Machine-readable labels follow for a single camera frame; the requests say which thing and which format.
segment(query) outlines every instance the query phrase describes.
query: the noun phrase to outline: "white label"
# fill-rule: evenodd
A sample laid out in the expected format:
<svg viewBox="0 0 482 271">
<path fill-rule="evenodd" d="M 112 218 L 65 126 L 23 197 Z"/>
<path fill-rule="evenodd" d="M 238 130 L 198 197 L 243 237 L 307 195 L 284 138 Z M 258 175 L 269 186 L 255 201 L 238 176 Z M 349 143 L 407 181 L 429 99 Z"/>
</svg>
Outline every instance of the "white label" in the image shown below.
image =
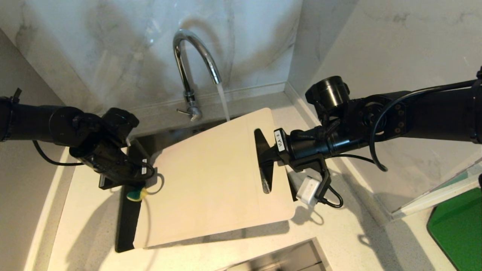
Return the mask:
<svg viewBox="0 0 482 271">
<path fill-rule="evenodd" d="M 147 163 L 147 159 L 142 159 L 142 162 Z M 141 174 L 144 175 L 146 173 L 147 173 L 147 168 L 143 166 L 141 170 Z"/>
<path fill-rule="evenodd" d="M 278 146 L 278 151 L 285 150 L 283 138 L 281 137 L 281 132 L 279 130 L 274 131 L 274 139 L 276 140 L 276 145 Z"/>
</svg>

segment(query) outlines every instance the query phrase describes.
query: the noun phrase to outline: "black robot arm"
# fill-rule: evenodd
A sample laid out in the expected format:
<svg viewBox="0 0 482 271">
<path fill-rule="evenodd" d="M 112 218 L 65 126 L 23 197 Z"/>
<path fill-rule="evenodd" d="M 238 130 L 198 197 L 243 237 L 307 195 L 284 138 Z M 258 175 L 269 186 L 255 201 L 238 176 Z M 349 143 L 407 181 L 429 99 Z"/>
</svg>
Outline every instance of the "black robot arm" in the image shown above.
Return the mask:
<svg viewBox="0 0 482 271">
<path fill-rule="evenodd" d="M 44 158 L 37 140 L 70 147 L 70 155 L 106 177 L 102 189 L 143 185 L 154 175 L 152 166 L 121 151 L 139 124 L 133 114 L 111 108 L 101 118 L 73 107 L 22 105 L 20 94 L 0 97 L 0 141 L 33 140 Z"/>
<path fill-rule="evenodd" d="M 401 91 L 350 99 L 349 88 L 339 76 L 314 84 L 305 96 L 315 107 L 321 126 L 307 131 L 274 131 L 277 145 L 259 155 L 260 166 L 283 161 L 296 172 L 307 168 L 321 174 L 314 191 L 305 191 L 317 202 L 328 202 L 324 195 L 331 179 L 325 159 L 355 157 L 388 169 L 376 156 L 375 142 L 397 137 L 471 141 L 482 143 L 482 69 L 477 79 L 435 86 L 413 92 Z M 343 154 L 370 146 L 372 160 Z"/>
</svg>

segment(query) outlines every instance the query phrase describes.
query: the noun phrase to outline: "faucet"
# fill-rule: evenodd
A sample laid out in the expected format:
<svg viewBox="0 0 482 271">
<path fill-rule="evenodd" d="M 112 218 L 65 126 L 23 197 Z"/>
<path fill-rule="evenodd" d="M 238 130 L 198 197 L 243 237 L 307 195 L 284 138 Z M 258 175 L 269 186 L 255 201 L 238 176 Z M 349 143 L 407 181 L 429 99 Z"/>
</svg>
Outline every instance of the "faucet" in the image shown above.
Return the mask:
<svg viewBox="0 0 482 271">
<path fill-rule="evenodd" d="M 206 45 L 194 34 L 193 32 L 180 29 L 174 35 L 173 40 L 173 49 L 174 49 L 174 56 L 176 57 L 177 67 L 179 69 L 179 73 L 181 74 L 182 84 L 184 85 L 184 99 L 186 100 L 186 107 L 187 110 L 180 110 L 178 109 L 177 112 L 184 113 L 189 115 L 192 122 L 198 121 L 202 118 L 201 109 L 199 109 L 196 97 L 194 96 L 194 90 L 189 85 L 189 80 L 186 76 L 186 71 L 184 69 L 184 64 L 181 58 L 181 41 L 186 40 L 189 41 L 194 48 L 198 50 L 201 54 L 204 63 L 206 64 L 209 73 L 211 74 L 211 78 L 213 79 L 214 84 L 221 83 L 221 76 L 219 71 L 217 70 L 216 63 L 213 60 L 213 57 L 209 53 Z"/>
</svg>

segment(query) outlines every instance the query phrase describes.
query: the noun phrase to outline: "countertop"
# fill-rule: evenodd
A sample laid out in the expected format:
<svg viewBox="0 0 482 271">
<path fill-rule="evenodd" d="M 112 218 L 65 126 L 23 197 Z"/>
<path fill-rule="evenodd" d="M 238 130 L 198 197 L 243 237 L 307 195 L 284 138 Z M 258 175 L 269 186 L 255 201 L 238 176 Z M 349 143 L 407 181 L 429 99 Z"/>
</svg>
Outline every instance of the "countertop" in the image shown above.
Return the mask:
<svg viewBox="0 0 482 271">
<path fill-rule="evenodd" d="M 309 127 L 284 93 L 275 123 L 291 131 Z M 98 174 L 75 169 L 48 270 L 218 270 L 316 237 L 332 270 L 454 270 L 426 230 L 430 210 L 380 227 L 328 160 L 332 186 L 345 205 L 334 209 L 294 202 L 289 221 L 235 230 L 153 249 L 114 251 L 119 189 L 97 188 Z"/>
</svg>

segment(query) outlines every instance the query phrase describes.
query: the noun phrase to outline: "white cutting board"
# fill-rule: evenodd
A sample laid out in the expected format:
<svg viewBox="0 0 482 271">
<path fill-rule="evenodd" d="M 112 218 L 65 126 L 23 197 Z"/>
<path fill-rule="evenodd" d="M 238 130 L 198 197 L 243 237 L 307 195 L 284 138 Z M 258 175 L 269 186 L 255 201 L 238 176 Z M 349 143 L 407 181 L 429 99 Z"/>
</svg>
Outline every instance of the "white cutting board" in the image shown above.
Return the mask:
<svg viewBox="0 0 482 271">
<path fill-rule="evenodd" d="M 276 127 L 271 110 L 264 108 L 164 149 L 153 163 L 164 185 L 141 203 L 134 247 L 292 218 L 295 207 L 281 163 L 274 165 L 271 193 L 263 192 L 254 140 L 258 128 L 274 146 Z"/>
</svg>

